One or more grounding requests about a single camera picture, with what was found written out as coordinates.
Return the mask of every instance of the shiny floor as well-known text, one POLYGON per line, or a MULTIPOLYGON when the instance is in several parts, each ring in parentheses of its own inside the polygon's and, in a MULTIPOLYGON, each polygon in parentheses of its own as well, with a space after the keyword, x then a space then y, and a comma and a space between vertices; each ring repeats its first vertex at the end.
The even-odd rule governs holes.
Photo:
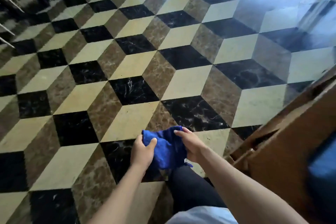
MULTIPOLYGON (((142 129, 227 155, 336 58, 334 0, 51 4, 0 45, 0 224, 86 223, 142 129)), ((171 216, 163 181, 146 173, 128 223, 171 216)))

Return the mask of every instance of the blue object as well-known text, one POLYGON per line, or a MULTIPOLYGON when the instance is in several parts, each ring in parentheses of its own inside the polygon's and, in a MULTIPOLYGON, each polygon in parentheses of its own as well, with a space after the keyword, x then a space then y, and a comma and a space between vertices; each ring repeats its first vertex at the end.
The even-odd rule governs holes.
POLYGON ((158 132, 142 131, 142 141, 145 146, 149 145, 154 137, 157 139, 152 164, 158 169, 175 169, 184 165, 192 167, 191 164, 184 162, 187 158, 187 150, 181 137, 174 134, 174 130, 182 130, 182 127, 173 126, 158 132))
POLYGON ((309 159, 307 185, 325 221, 335 223, 336 132, 309 159))

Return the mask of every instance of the person's left hand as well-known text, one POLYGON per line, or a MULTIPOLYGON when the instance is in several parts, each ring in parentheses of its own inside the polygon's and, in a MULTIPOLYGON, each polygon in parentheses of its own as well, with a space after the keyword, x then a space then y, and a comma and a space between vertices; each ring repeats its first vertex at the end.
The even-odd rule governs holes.
POLYGON ((153 138, 149 145, 145 146, 142 142, 142 135, 138 135, 131 151, 131 166, 137 165, 146 171, 153 160, 156 143, 157 139, 153 138))

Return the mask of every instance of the black pants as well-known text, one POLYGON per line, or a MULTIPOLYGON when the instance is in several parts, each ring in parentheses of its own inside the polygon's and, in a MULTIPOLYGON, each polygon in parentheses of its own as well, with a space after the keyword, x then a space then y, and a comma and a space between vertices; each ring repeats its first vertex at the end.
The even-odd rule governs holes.
POLYGON ((196 206, 226 208, 214 187, 188 166, 173 170, 166 184, 174 199, 174 214, 196 206))

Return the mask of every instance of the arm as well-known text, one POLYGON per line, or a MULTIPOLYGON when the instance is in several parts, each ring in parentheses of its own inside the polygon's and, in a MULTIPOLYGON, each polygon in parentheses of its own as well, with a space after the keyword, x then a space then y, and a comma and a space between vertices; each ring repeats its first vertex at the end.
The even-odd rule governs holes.
POLYGON ((142 135, 135 140, 131 152, 131 165, 111 196, 89 220, 88 224, 123 224, 126 222, 137 188, 153 160, 157 139, 145 147, 142 135))
POLYGON ((231 166, 187 128, 175 134, 182 137, 188 159, 204 169, 239 224, 308 224, 279 196, 231 166))

